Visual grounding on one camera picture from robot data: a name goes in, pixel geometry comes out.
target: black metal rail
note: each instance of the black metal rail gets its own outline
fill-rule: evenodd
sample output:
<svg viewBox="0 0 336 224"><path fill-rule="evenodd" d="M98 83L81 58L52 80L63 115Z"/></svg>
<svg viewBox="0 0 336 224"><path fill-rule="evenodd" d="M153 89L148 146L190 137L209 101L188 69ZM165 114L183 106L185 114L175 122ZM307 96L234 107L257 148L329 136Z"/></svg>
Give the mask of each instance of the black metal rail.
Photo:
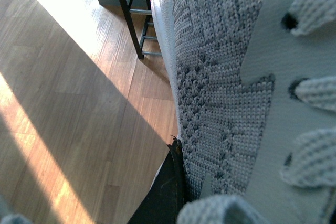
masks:
<svg viewBox="0 0 336 224"><path fill-rule="evenodd" d="M148 27L154 27L154 24L150 22L150 19L152 17L150 0L146 0L147 10L131 8L133 0L119 0L119 2L122 8L122 12L124 13L125 20L126 20L128 29L130 31L130 35L131 35L131 38L132 38L132 41L135 47L135 51L137 52L136 54L138 55L138 58L142 60L145 55L161 56L162 54L160 52L147 52L147 51L142 50L145 39L148 39L151 41L158 40L156 37L146 35ZM131 14L146 15L140 41L138 41Z"/></svg>

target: lace eyelet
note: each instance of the lace eyelet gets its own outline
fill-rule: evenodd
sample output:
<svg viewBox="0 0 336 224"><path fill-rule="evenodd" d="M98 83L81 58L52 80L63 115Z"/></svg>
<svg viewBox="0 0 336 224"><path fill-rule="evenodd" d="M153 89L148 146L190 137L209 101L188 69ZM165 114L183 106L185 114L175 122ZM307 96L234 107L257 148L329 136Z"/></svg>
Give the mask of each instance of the lace eyelet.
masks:
<svg viewBox="0 0 336 224"><path fill-rule="evenodd" d="M285 163L283 164L284 166L290 166L292 163L292 153L289 153L289 155L286 157Z"/></svg>
<svg viewBox="0 0 336 224"><path fill-rule="evenodd" d="M281 20L281 25L286 30L292 30L298 26L299 22L290 13L286 13Z"/></svg>
<svg viewBox="0 0 336 224"><path fill-rule="evenodd" d="M298 100L301 102L301 99L298 98L297 95L295 94L295 89L298 85L300 85L302 81L306 81L306 80L309 80L309 78L302 78L302 79L295 80L292 82L292 84L288 88L288 93L291 99Z"/></svg>

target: chair rung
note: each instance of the chair rung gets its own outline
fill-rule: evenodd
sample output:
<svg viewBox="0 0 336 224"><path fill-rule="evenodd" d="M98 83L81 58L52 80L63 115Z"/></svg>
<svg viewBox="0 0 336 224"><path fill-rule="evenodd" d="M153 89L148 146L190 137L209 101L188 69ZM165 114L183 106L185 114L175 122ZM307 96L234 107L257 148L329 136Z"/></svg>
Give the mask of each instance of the chair rung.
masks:
<svg viewBox="0 0 336 224"><path fill-rule="evenodd" d="M152 15L151 10L142 10L142 9L130 9L130 13L142 14L142 15Z"/></svg>
<svg viewBox="0 0 336 224"><path fill-rule="evenodd" d="M152 37L152 36L143 36L144 39L150 39L150 40L158 40L158 38L156 37Z"/></svg>
<svg viewBox="0 0 336 224"><path fill-rule="evenodd" d="M162 56L162 53L160 52L146 52L146 51L142 51L143 55L152 55L152 56Z"/></svg>

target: knit fabric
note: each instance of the knit fabric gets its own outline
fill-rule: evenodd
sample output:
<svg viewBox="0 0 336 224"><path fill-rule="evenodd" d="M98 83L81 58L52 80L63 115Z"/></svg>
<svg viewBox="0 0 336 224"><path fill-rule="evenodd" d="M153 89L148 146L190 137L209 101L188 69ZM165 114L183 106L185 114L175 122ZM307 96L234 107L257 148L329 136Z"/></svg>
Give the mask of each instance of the knit fabric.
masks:
<svg viewBox="0 0 336 224"><path fill-rule="evenodd" d="M336 112L336 76L301 81L295 95L313 107Z"/></svg>
<svg viewBox="0 0 336 224"><path fill-rule="evenodd" d="M267 224L263 216L237 196L215 195L187 203L177 224Z"/></svg>
<svg viewBox="0 0 336 224"><path fill-rule="evenodd" d="M307 35L336 20L336 0L294 0L289 13L298 21L291 33L295 36Z"/></svg>
<svg viewBox="0 0 336 224"><path fill-rule="evenodd" d="M336 129L299 136L281 171L281 179L298 187L336 186Z"/></svg>
<svg viewBox="0 0 336 224"><path fill-rule="evenodd" d="M242 85L240 67L263 0L173 0L178 104L189 200L206 174L212 193L243 195L274 79Z"/></svg>

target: shoelace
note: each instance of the shoelace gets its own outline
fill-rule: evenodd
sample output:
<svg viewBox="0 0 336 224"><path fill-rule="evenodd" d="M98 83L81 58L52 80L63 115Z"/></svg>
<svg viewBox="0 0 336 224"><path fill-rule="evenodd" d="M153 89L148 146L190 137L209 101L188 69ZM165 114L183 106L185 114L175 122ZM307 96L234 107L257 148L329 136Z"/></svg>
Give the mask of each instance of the shoelace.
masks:
<svg viewBox="0 0 336 224"><path fill-rule="evenodd" d="M214 195L187 203L178 215L177 224L269 224L239 196Z"/></svg>
<svg viewBox="0 0 336 224"><path fill-rule="evenodd" d="M336 0L294 0L282 20L294 36L308 35L336 20ZM336 112L336 76L302 80L293 89L302 102ZM336 128L298 136L281 178L298 187L336 186Z"/></svg>

